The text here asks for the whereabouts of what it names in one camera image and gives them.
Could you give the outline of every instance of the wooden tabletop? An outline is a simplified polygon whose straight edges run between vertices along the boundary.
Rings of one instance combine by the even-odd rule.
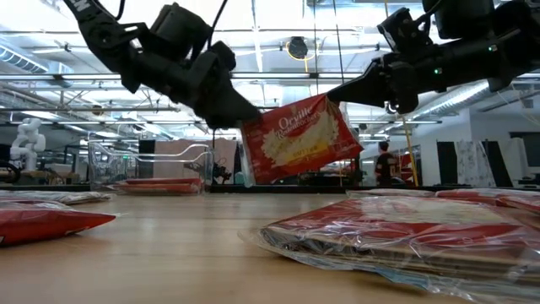
[[[1,249],[0,303],[467,303],[376,274],[316,269],[237,236],[343,198],[210,194],[75,206],[121,217],[80,236]]]

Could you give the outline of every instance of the person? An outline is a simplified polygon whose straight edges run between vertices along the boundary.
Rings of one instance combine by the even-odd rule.
[[[388,153],[389,144],[379,142],[379,158],[375,165],[377,186],[391,186],[392,178],[397,176],[397,159]]]

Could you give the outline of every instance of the microwave popcorn bag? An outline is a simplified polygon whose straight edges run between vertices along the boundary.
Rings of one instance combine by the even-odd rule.
[[[266,112],[240,130],[247,187],[353,158],[363,149],[325,95]]]

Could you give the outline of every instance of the white robot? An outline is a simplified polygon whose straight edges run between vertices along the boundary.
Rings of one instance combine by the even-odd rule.
[[[37,164],[37,152],[45,150],[45,136],[39,134],[38,128],[41,120],[38,118],[25,118],[23,123],[17,127],[17,138],[11,144],[11,160],[20,160],[21,155],[26,159],[25,171],[35,171]],[[28,142],[24,148],[19,147],[22,143]]]

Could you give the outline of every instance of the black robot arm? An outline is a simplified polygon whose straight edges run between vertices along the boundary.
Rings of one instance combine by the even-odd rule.
[[[64,2],[88,48],[132,93],[145,84],[191,107],[211,128],[233,128],[260,116],[232,86],[235,54],[221,41],[203,52],[212,28],[194,13],[165,5],[149,29],[145,23],[119,24],[98,0]]]
[[[492,0],[424,0],[436,7],[439,36],[455,39],[436,45],[406,8],[378,26],[392,52],[375,58],[364,74],[328,93],[330,100],[370,106],[390,104],[398,113],[413,111],[418,94],[487,79],[492,91],[540,68],[540,10],[523,1],[494,8]],[[424,17],[429,26],[430,17]]]

